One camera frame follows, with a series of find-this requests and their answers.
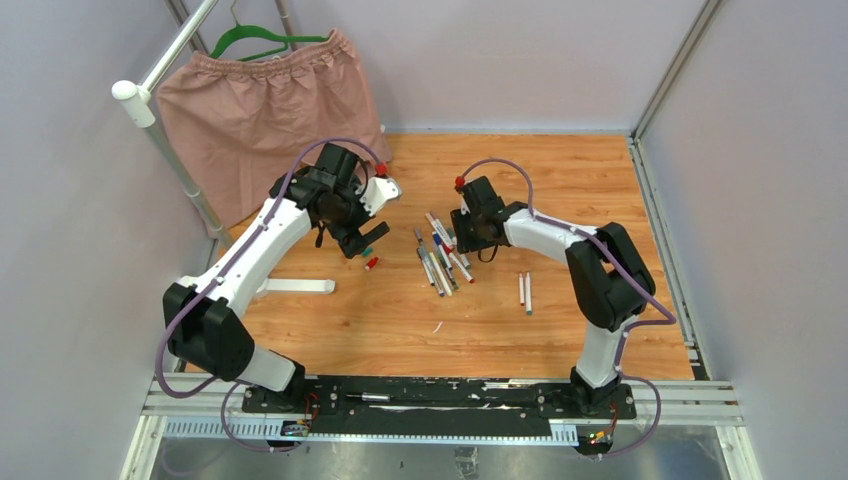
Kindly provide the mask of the red capped white marker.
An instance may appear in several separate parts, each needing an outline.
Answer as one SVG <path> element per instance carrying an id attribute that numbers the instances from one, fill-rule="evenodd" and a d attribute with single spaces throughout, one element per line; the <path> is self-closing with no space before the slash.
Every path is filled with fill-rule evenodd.
<path id="1" fill-rule="evenodd" d="M 519 291 L 519 304 L 521 306 L 526 305 L 526 293 L 525 293 L 525 280 L 523 272 L 518 273 L 518 291 Z"/>

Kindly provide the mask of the teal capped white marker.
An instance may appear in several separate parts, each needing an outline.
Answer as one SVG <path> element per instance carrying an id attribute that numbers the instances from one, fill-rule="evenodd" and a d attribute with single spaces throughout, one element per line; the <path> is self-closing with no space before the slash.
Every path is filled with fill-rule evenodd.
<path id="1" fill-rule="evenodd" d="M 527 271 L 527 272 L 524 273 L 523 292 L 524 292 L 525 312 L 526 312 L 527 315 L 532 315 L 533 314 L 532 276 L 531 276 L 530 271 Z"/>

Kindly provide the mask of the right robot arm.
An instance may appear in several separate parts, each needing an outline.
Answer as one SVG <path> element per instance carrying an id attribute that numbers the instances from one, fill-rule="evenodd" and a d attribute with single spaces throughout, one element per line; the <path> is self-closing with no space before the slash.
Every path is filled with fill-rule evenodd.
<path id="1" fill-rule="evenodd" d="M 524 202 L 507 204 L 485 176 L 458 178 L 455 189 L 461 206 L 452 211 L 451 222 L 460 252 L 516 247 L 566 266 L 588 322 L 568 394 L 577 413 L 598 416 L 621 382 L 625 330 L 656 292 L 628 232 L 615 222 L 587 227 L 538 213 Z"/>

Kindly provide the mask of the green capped white marker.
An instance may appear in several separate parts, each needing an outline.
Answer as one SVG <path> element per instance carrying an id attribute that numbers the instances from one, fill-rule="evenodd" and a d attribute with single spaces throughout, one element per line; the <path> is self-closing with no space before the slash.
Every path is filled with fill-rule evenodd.
<path id="1" fill-rule="evenodd" d="M 464 265 L 464 263 L 461 261 L 460 257 L 459 257 L 459 256 L 458 256 L 458 255 L 457 255 L 454 251 L 451 251 L 451 252 L 448 254 L 448 256 L 449 256 L 449 258 L 451 259 L 451 261 L 454 263 L 454 265 L 456 266 L 456 268 L 459 270 L 459 272 L 461 273 L 461 275 L 462 275 L 462 276 L 466 279 L 466 281 L 467 281 L 468 283 L 474 283 L 474 282 L 475 282 L 474 277 L 471 275 L 471 273 L 469 272 L 469 270 L 467 269 L 467 267 L 466 267 L 466 266 Z"/>

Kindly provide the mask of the red pen cap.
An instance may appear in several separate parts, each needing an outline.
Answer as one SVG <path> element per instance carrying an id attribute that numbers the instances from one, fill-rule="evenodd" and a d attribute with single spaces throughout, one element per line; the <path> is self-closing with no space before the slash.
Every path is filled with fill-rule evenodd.
<path id="1" fill-rule="evenodd" d="M 373 269 L 373 268 L 377 265 L 377 263 L 378 263 L 378 262 L 379 262 L 379 258 L 378 258 L 378 257 L 373 257 L 373 258 L 371 258 L 371 259 L 370 259 L 370 260 L 366 263 L 366 265 L 365 265 L 364 269 L 365 269 L 366 271 L 370 271 L 370 270 L 372 270 L 372 269 Z"/>

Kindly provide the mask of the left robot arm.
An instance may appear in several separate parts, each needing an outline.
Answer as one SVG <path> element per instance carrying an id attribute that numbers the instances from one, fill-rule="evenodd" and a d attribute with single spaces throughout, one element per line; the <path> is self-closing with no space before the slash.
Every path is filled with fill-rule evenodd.
<path id="1" fill-rule="evenodd" d="M 269 189 L 248 229 L 198 277 L 184 277 L 163 295 L 165 331 L 157 345 L 155 376 L 174 398 L 193 396 L 211 380 L 254 385 L 283 413 L 298 411 L 306 400 L 305 368 L 260 346 L 242 317 L 284 255 L 312 229 L 328 233 L 352 259 L 390 230 L 385 222 L 363 233 L 361 227 L 401 194 L 386 163 L 371 149 L 365 162 L 352 147 L 364 143 L 344 137 L 319 140 L 304 154 L 319 152 L 312 165 L 298 156 Z M 164 378 L 164 355 L 209 373 L 210 380 L 177 391 Z"/>

